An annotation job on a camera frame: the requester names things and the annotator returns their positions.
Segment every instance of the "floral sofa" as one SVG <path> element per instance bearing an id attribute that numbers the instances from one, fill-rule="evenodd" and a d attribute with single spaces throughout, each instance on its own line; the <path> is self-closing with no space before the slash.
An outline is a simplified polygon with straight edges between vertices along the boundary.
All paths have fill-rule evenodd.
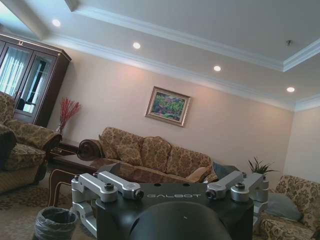
<path id="1" fill-rule="evenodd" d="M 83 140 L 78 156 L 83 160 L 104 158 L 108 163 L 120 163 L 119 176 L 139 183 L 218 180 L 209 156 L 174 146 L 159 136 L 141 137 L 113 127 L 107 127 L 99 140 Z"/>
<path id="2" fill-rule="evenodd" d="M 289 197 L 303 214 L 299 222 L 262 213 L 260 235 L 268 240 L 310 240 L 320 236 L 320 183 L 284 175 L 275 189 Z"/>
<path id="3" fill-rule="evenodd" d="M 60 134 L 13 115 L 14 100 L 0 92 L 0 193 L 43 179 L 46 154 L 61 140 Z"/>

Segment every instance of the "vase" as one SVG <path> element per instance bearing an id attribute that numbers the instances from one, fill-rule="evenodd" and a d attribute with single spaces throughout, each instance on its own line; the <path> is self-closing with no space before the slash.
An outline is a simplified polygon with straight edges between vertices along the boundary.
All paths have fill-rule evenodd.
<path id="1" fill-rule="evenodd" d="M 63 135 L 64 127 L 59 124 L 59 126 L 55 130 L 57 133 Z"/>

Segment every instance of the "picture frame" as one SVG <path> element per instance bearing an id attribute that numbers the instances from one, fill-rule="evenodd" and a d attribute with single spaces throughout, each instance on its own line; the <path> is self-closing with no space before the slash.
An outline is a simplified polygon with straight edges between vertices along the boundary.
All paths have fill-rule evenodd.
<path id="1" fill-rule="evenodd" d="M 154 86 L 145 116 L 183 127 L 190 102 L 190 96 Z"/>

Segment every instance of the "beige wall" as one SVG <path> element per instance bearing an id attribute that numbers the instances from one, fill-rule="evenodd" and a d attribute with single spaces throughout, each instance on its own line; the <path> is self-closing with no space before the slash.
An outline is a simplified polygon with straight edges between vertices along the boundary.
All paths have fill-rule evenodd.
<path id="1" fill-rule="evenodd" d="M 294 114 L 284 173 L 320 183 L 320 107 Z"/>
<path id="2" fill-rule="evenodd" d="M 66 49 L 72 57 L 48 127 L 59 124 L 61 97 L 83 108 L 69 122 L 64 138 L 98 138 L 105 127 L 140 136 L 161 136 L 170 143 L 208 154 L 213 160 L 248 172 L 258 156 L 282 175 L 293 113 L 129 65 Z M 185 127 L 145 117 L 153 86 L 192 97 Z"/>

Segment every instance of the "trash can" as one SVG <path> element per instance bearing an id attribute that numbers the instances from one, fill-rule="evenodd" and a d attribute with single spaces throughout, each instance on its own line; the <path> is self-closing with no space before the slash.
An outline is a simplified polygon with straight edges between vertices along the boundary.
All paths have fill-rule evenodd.
<path id="1" fill-rule="evenodd" d="M 70 240 L 77 220 L 68 209 L 46 207 L 36 216 L 32 240 Z"/>

